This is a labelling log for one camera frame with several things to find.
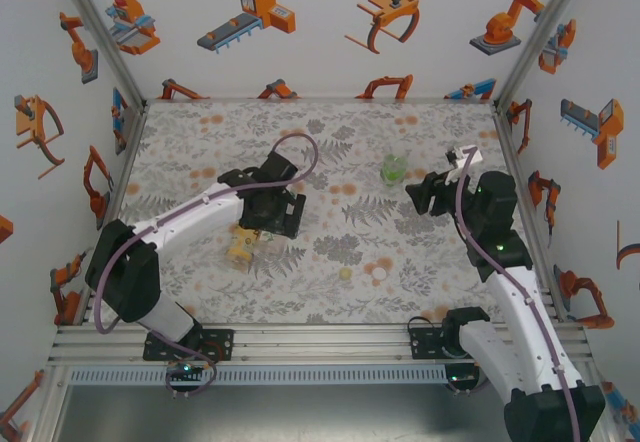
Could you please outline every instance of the patterned table surface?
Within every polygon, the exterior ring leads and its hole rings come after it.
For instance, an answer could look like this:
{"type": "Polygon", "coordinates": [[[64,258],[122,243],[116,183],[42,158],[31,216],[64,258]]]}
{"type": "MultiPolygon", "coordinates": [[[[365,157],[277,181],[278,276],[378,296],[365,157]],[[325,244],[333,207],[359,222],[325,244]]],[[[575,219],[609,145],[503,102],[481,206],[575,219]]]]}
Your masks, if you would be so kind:
{"type": "MultiPolygon", "coordinates": [[[[421,313],[439,321],[467,305],[502,320],[450,217],[418,216],[404,186],[386,188],[379,176],[390,144],[409,151],[411,183],[447,170],[445,151],[466,144],[481,149],[481,171],[506,170],[488,105],[155,103],[120,217],[133,224],[159,215],[225,171],[260,165],[292,131],[313,136],[321,155],[294,187],[307,196],[299,236],[279,253],[257,254],[243,274],[222,263],[231,233],[220,229],[162,268],[164,291],[208,323],[401,323],[421,313]]],[[[281,152],[301,171],[312,159],[302,138],[281,152]]],[[[514,226],[522,234],[519,214],[514,226]]]]}

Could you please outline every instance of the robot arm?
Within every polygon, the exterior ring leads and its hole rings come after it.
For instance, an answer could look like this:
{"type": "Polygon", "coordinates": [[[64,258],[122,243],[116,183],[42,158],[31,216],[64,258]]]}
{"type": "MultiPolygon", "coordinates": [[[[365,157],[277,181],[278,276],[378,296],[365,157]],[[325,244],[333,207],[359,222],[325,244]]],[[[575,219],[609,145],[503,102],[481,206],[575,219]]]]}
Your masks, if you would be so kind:
{"type": "MultiPolygon", "coordinates": [[[[295,135],[312,141],[304,134],[295,135]]],[[[293,196],[284,187],[306,177],[314,167],[315,163],[294,179],[298,169],[272,151],[260,168],[227,172],[200,195],[160,216],[131,227],[118,219],[110,222],[87,269],[87,284],[96,291],[97,301],[103,299],[119,319],[138,322],[171,342],[197,350],[202,327],[161,292],[161,264],[190,243],[236,221],[247,229],[295,238],[306,198],[293,196]]],[[[107,333],[110,329],[102,327],[99,307],[96,303],[96,328],[107,333]]]]}
{"type": "Polygon", "coordinates": [[[565,441],[572,434],[574,441],[586,441],[604,410],[604,397],[598,386],[585,386],[540,309],[533,263],[511,228],[517,205],[513,177],[485,172],[472,193],[466,172],[477,151],[453,153],[472,157],[463,160],[462,179],[454,182],[447,172],[429,174],[406,190],[418,213],[454,217],[465,234],[469,261],[502,310],[513,347],[500,340],[481,308],[466,307],[450,310],[443,320],[443,349],[478,361],[505,403],[505,424],[514,442],[565,441]],[[504,271],[496,272],[497,267],[504,271]]]}

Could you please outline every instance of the purple cable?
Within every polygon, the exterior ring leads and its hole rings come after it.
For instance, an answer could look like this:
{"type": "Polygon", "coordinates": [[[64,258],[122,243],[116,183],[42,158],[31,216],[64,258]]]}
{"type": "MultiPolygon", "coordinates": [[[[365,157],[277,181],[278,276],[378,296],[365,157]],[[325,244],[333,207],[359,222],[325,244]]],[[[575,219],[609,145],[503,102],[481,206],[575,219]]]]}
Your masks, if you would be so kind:
{"type": "MultiPolygon", "coordinates": [[[[477,147],[473,147],[471,150],[469,150],[467,152],[467,160],[464,164],[464,167],[462,169],[462,173],[460,174],[460,181],[464,181],[465,177],[467,176],[467,174],[469,173],[469,167],[471,166],[471,160],[473,159],[473,156],[475,155],[476,151],[478,150],[477,147]]],[[[544,325],[544,320],[542,319],[542,316],[540,315],[540,311],[538,310],[538,308],[536,307],[535,303],[533,302],[533,299],[531,298],[531,296],[529,295],[529,292],[527,292],[527,289],[524,288],[524,286],[522,284],[520,284],[520,282],[518,282],[515,277],[513,277],[511,274],[509,274],[509,272],[507,272],[505,270],[504,267],[502,267],[498,262],[495,261],[495,259],[493,257],[491,257],[482,247],[480,247],[480,244],[478,244],[478,242],[475,241],[475,239],[471,236],[471,233],[469,232],[469,229],[467,228],[467,225],[464,222],[464,218],[462,216],[462,189],[463,189],[464,184],[463,183],[458,183],[458,187],[456,190],[456,219],[458,220],[458,225],[460,226],[460,230],[462,231],[462,233],[465,235],[466,240],[473,246],[474,249],[476,249],[476,251],[487,261],[489,262],[489,264],[501,275],[504,275],[507,280],[509,280],[509,282],[511,282],[513,284],[513,286],[518,289],[518,291],[522,294],[522,296],[524,297],[525,300],[529,299],[532,300],[531,303],[529,303],[529,307],[531,308],[531,311],[533,312],[533,316],[536,319],[536,322],[538,322],[538,326],[540,327],[540,331],[542,332],[542,335],[544,337],[545,342],[547,343],[547,347],[549,348],[549,352],[551,353],[551,361],[553,362],[555,367],[560,367],[562,364],[560,363],[560,358],[558,357],[558,352],[556,351],[556,348],[553,345],[553,341],[551,340],[551,335],[549,334],[549,331],[547,330],[547,327],[544,325]]],[[[578,414],[576,413],[576,407],[573,403],[573,398],[571,397],[571,392],[569,391],[569,384],[567,383],[567,379],[564,375],[564,370],[561,369],[557,369],[557,375],[558,375],[558,380],[560,381],[560,386],[562,387],[562,392],[564,394],[564,397],[567,401],[567,407],[569,409],[569,417],[571,419],[571,429],[573,432],[573,442],[581,442],[580,441],[580,426],[578,425],[578,414]]]]}
{"type": "MultiPolygon", "coordinates": [[[[157,227],[160,228],[163,225],[165,225],[166,223],[171,222],[176,217],[180,217],[181,215],[186,214],[187,212],[195,209],[196,207],[200,207],[201,205],[209,203],[209,202],[211,202],[212,200],[215,200],[218,197],[222,197],[223,195],[227,195],[227,194],[230,194],[230,193],[237,193],[238,191],[241,191],[241,190],[244,191],[244,190],[255,190],[255,189],[271,189],[271,188],[275,188],[275,187],[286,187],[287,185],[295,184],[297,182],[300,182],[300,181],[306,179],[309,175],[311,175],[313,170],[316,168],[316,165],[318,165],[318,159],[320,158],[320,151],[318,149],[318,144],[316,143],[315,140],[313,140],[313,138],[311,138],[307,134],[299,134],[299,133],[288,134],[288,135],[285,135],[284,137],[280,138],[274,144],[274,146],[273,146],[273,148],[271,150],[275,151],[282,142],[284,142],[285,140],[290,139],[292,137],[303,137],[303,138],[307,139],[311,143],[311,146],[313,147],[313,154],[314,154],[313,161],[311,162],[311,166],[304,173],[302,173],[298,177],[294,177],[291,180],[283,180],[283,181],[279,181],[279,182],[262,182],[262,183],[255,183],[255,184],[247,184],[247,185],[243,185],[243,186],[240,186],[240,187],[227,187],[226,189],[222,189],[222,190],[216,192],[215,194],[210,195],[208,202],[205,202],[202,199],[194,200],[192,203],[184,206],[180,210],[177,210],[174,213],[169,214],[169,215],[167,215],[166,217],[164,217],[162,219],[159,219],[157,221],[157,227]]],[[[145,236],[149,235],[151,232],[153,232],[154,229],[155,229],[154,227],[147,227],[146,229],[142,230],[140,233],[135,234],[133,237],[131,237],[129,240],[127,240],[124,244],[122,244],[118,248],[118,250],[115,251],[115,253],[111,256],[111,258],[109,259],[109,261],[105,265],[104,271],[100,275],[100,279],[98,281],[98,287],[96,288],[96,300],[95,300],[95,303],[94,303],[94,311],[93,311],[93,322],[94,322],[94,325],[96,326],[96,330],[98,332],[100,332],[101,334],[110,333],[111,331],[113,331],[113,329],[116,327],[116,325],[118,325],[118,322],[120,322],[120,317],[116,317],[115,320],[111,323],[111,325],[109,325],[109,327],[105,328],[102,325],[102,317],[101,317],[101,315],[102,315],[101,314],[102,297],[104,296],[104,289],[105,289],[105,287],[107,285],[107,279],[109,278],[109,274],[113,270],[113,267],[116,264],[116,262],[118,261],[118,259],[120,257],[122,257],[125,254],[125,252],[127,250],[129,250],[129,248],[133,244],[135,244],[136,242],[138,242],[139,240],[141,240],[145,236]]],[[[194,350],[188,349],[187,347],[183,347],[180,344],[177,344],[177,343],[175,343],[173,341],[170,341],[169,339],[164,337],[162,334],[159,334],[158,332],[151,331],[151,333],[155,337],[160,339],[162,342],[170,345],[171,347],[174,347],[174,348],[176,348],[178,350],[181,350],[182,352],[188,353],[190,355],[193,355],[195,357],[198,357],[198,358],[204,360],[209,365],[211,365],[212,369],[215,371],[215,368],[214,368],[215,367],[215,363],[211,359],[206,357],[205,355],[200,354],[199,352],[196,352],[194,350]]],[[[206,387],[211,385],[214,380],[215,380],[215,372],[214,372],[213,376],[211,377],[211,379],[206,384],[198,387],[198,389],[195,389],[195,390],[191,391],[190,392],[191,395],[195,395],[195,394],[201,392],[206,387]]],[[[169,384],[168,378],[165,379],[165,384],[168,386],[168,388],[171,387],[171,385],[169,384]]]]}

